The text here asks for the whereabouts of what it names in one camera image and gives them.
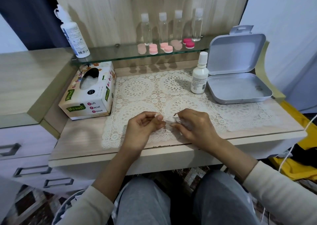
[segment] dark curtain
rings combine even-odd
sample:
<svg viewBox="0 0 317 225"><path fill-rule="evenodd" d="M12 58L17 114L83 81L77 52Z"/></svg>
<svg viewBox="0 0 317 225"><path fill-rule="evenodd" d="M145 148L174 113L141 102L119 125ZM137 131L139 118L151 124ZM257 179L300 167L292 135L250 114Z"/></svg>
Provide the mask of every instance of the dark curtain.
<svg viewBox="0 0 317 225"><path fill-rule="evenodd" d="M68 47L56 0L0 0L0 13L28 50Z"/></svg>

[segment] white lace placemat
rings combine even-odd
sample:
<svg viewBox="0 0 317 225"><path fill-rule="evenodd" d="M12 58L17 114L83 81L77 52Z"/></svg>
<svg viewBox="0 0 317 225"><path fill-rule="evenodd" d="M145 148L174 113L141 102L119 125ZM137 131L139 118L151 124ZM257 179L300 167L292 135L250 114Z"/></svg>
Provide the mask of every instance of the white lace placemat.
<svg viewBox="0 0 317 225"><path fill-rule="evenodd" d="M119 147L124 139L128 120L143 111L167 116L191 108L207 112L217 132L237 131L275 125L277 118L262 102L223 105L214 101L209 90L191 92L192 68L118 77L111 115L106 117L102 135L104 148ZM178 132L160 129L149 142L177 139Z"/></svg>

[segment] person's left hand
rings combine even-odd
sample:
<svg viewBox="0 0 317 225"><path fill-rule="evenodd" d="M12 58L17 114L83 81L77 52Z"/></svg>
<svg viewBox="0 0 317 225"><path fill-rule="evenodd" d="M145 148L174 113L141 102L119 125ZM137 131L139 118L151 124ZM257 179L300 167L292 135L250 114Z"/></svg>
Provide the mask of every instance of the person's left hand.
<svg viewBox="0 0 317 225"><path fill-rule="evenodd" d="M150 134L166 124L162 121L162 115L155 115L156 112L142 112L128 121L121 150L126 151L134 160L139 157Z"/></svg>

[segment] bottle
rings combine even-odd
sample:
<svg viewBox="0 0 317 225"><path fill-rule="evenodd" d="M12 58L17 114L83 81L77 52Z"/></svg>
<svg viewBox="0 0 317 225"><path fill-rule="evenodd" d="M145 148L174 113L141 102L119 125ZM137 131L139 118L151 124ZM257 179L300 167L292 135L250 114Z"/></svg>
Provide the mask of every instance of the bottle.
<svg viewBox="0 0 317 225"><path fill-rule="evenodd" d="M149 23L149 14L148 13L142 13L141 14L141 31L143 35L143 42L146 46L153 43L152 41L152 30L151 25Z"/></svg>
<svg viewBox="0 0 317 225"><path fill-rule="evenodd" d="M159 23L158 23L158 32L159 32L159 43L168 43L168 24L166 12L160 12Z"/></svg>
<svg viewBox="0 0 317 225"><path fill-rule="evenodd" d="M54 14L62 21L61 29L64 32L71 48L78 58L84 58L90 55L90 51L85 43L84 38L79 30L77 23L73 22L70 15L63 7L58 4Z"/></svg>
<svg viewBox="0 0 317 225"><path fill-rule="evenodd" d="M208 52L199 54L197 67L193 70L193 80L191 91L196 94L201 94L205 91L209 70L206 68L208 60Z"/></svg>
<svg viewBox="0 0 317 225"><path fill-rule="evenodd" d="M192 40L194 42L200 41L201 37L201 27L203 25L203 9L202 8L196 8L195 11L195 20L193 23L193 38Z"/></svg>
<svg viewBox="0 0 317 225"><path fill-rule="evenodd" d="M182 42L183 39L183 10L175 10L175 18L173 23L173 38Z"/></svg>

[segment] open plastic case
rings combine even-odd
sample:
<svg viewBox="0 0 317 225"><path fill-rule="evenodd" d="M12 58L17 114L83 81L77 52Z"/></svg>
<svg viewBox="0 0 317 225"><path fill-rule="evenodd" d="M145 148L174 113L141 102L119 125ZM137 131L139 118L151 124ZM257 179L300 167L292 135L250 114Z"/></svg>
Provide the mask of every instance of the open plastic case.
<svg viewBox="0 0 317 225"><path fill-rule="evenodd" d="M208 87L221 104L264 101L273 92L249 73L259 59L266 41L264 34L252 34L253 26L235 26L229 35L214 38L209 47Z"/></svg>

